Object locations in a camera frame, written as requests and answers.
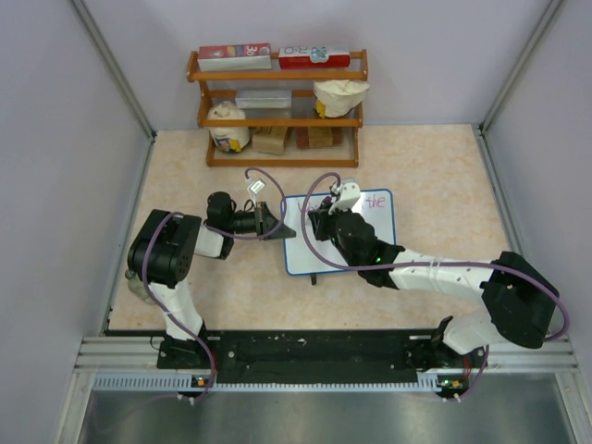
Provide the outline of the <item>blue framed whiteboard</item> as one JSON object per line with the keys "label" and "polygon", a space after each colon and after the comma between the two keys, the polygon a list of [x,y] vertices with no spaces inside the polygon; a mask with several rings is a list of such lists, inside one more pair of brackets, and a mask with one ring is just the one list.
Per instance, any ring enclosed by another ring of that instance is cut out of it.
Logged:
{"label": "blue framed whiteboard", "polygon": [[[284,260],[286,272],[292,277],[342,272],[341,269],[320,261],[311,252],[302,235],[302,209],[306,208],[306,212],[313,211],[328,196],[328,192],[314,193],[306,206],[303,205],[304,194],[287,197],[284,224],[294,230],[296,236],[284,240]],[[394,201],[390,190],[373,189],[362,191],[361,198],[354,205],[352,211],[360,214],[367,223],[374,227],[375,234],[380,240],[388,243],[396,241]],[[315,239],[309,218],[306,218],[305,228],[310,243],[320,255],[332,263],[342,266],[347,265],[329,240],[319,241]]]}

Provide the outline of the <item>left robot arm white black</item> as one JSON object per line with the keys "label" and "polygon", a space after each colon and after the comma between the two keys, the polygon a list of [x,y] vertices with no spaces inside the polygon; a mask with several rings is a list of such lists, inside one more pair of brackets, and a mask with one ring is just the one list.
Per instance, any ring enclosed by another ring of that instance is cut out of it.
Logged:
{"label": "left robot arm white black", "polygon": [[224,260],[237,238],[285,240],[294,229],[276,218],[265,202],[249,201],[240,210],[224,191],[207,199],[206,219],[154,209],[129,247],[128,272],[143,286],[166,320],[159,369],[215,366],[207,328],[194,306],[188,276],[195,255]]}

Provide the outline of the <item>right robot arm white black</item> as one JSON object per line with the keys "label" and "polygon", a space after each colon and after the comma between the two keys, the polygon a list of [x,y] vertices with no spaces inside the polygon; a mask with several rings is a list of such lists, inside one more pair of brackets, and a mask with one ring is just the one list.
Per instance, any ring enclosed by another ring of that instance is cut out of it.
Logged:
{"label": "right robot arm white black", "polygon": [[539,349],[559,308],[558,291],[520,254],[504,251],[492,261],[438,259],[380,240],[372,225],[329,201],[300,214],[307,244],[328,241],[344,260],[342,270],[392,290],[430,290],[478,304],[465,315],[444,318],[426,345],[408,351],[417,368],[446,368],[490,344],[510,342]]}

